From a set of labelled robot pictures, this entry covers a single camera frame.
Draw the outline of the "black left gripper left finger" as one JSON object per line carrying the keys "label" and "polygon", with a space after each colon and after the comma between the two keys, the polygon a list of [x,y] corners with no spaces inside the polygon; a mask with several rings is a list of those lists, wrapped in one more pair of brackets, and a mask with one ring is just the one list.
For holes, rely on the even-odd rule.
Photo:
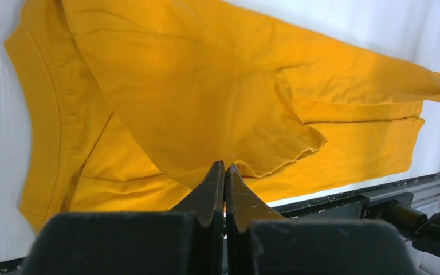
{"label": "black left gripper left finger", "polygon": [[169,211],[66,213],[39,233],[22,274],[221,274],[222,161]]}

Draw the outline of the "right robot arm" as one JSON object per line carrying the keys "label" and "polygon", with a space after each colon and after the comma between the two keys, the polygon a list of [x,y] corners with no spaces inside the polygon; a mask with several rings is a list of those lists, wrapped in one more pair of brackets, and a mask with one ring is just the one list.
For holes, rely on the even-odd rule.
{"label": "right robot arm", "polygon": [[366,208],[365,219],[379,219],[395,226],[413,248],[440,258],[440,212],[428,217],[403,204],[388,201]]}

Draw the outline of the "yellow t-shirt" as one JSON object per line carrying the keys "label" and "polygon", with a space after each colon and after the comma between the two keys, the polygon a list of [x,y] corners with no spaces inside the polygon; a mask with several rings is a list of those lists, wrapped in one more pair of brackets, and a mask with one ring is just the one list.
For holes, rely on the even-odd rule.
{"label": "yellow t-shirt", "polygon": [[265,202],[407,171],[440,73],[224,1],[27,1],[5,42],[35,232],[166,211],[214,161]]}

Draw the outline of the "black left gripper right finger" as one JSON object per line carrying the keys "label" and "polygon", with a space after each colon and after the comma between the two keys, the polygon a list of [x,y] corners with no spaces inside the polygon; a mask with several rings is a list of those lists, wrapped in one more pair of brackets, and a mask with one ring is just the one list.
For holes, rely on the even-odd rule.
{"label": "black left gripper right finger", "polygon": [[396,229],[382,221],[288,219],[236,165],[226,171],[229,274],[415,274]]}

